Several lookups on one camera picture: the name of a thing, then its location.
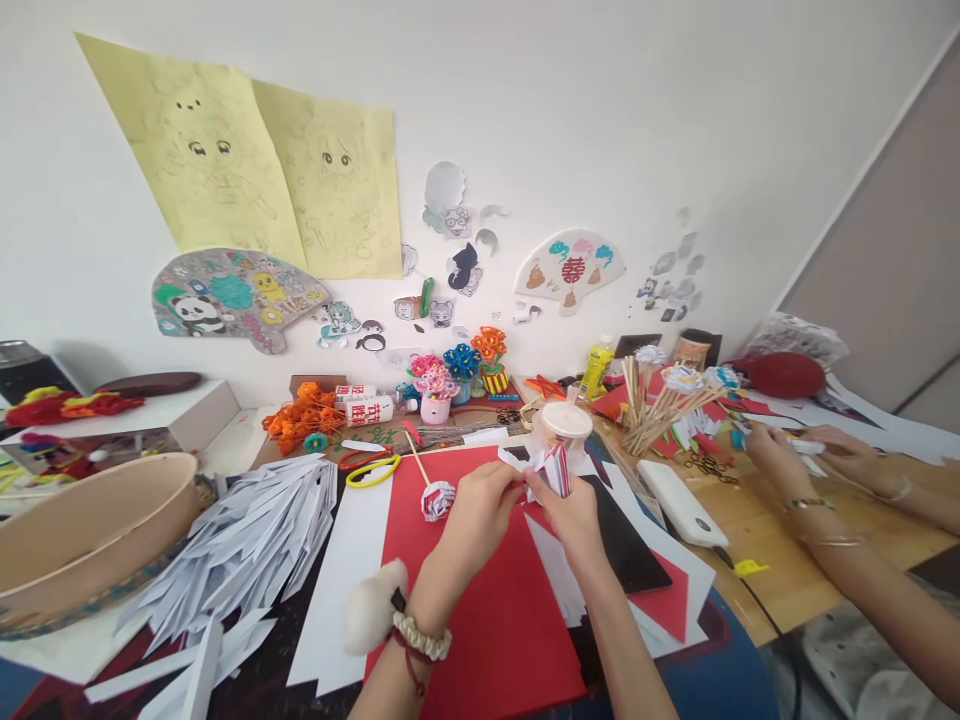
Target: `red fabric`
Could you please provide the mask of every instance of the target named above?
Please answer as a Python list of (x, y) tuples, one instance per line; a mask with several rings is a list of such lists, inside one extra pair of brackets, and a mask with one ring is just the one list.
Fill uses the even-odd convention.
[[(496, 460), (497, 451), (453, 450), (420, 459), (432, 480), (456, 486), (478, 465)], [(411, 587), (444, 527), (442, 521), (424, 521), (422, 494), (420, 470), (404, 458), (393, 476), (383, 561), (402, 558)], [(434, 668), (420, 714), (425, 720), (524, 715), (586, 694), (580, 661), (519, 508), (500, 547), (460, 598), (449, 627), (453, 644)], [(379, 656), (380, 649), (368, 656), (368, 677)]]

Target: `yellow bottle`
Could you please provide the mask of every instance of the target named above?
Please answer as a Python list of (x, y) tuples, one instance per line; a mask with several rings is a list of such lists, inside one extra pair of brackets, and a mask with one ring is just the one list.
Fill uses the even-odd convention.
[(601, 335), (600, 342), (590, 348), (587, 355), (587, 371), (583, 374), (580, 383), (587, 400), (595, 400), (602, 394), (603, 377), (607, 374), (610, 363), (613, 362), (613, 338), (610, 335)]

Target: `gold bracelet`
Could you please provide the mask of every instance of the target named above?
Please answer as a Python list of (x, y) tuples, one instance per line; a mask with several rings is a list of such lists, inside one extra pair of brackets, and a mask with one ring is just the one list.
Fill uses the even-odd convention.
[(861, 547), (865, 542), (859, 535), (826, 535), (822, 538), (808, 538), (801, 535), (797, 539), (804, 545), (818, 547)]

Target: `flower pot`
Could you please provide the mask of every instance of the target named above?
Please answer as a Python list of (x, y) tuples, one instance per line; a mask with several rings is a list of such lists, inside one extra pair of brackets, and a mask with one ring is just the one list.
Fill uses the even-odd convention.
[(466, 405), (470, 402), (470, 381), (465, 380), (460, 385), (460, 392), (453, 396), (453, 399), (450, 403), (456, 407), (458, 405)]
[(484, 365), (480, 368), (480, 377), (483, 378), (483, 386), (491, 395), (505, 392), (507, 389), (507, 371), (503, 365), (497, 364), (494, 367)]
[(443, 425), (450, 417), (450, 398), (436, 400), (424, 397), (420, 402), (420, 417), (427, 425)]

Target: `wooden skewer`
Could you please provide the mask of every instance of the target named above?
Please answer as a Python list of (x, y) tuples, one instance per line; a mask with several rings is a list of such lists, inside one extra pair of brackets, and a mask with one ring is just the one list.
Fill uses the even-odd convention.
[(429, 485), (430, 478), (427, 477), (427, 471), (423, 469), (423, 463), (420, 462), (420, 456), (417, 454), (417, 446), (413, 444), (413, 438), (410, 437), (410, 433), (406, 430), (403, 431), (403, 434), (407, 436), (407, 442), (410, 443), (410, 452), (413, 453), (413, 459), (416, 460), (417, 465), (420, 466), (420, 474), (423, 475), (423, 482)]

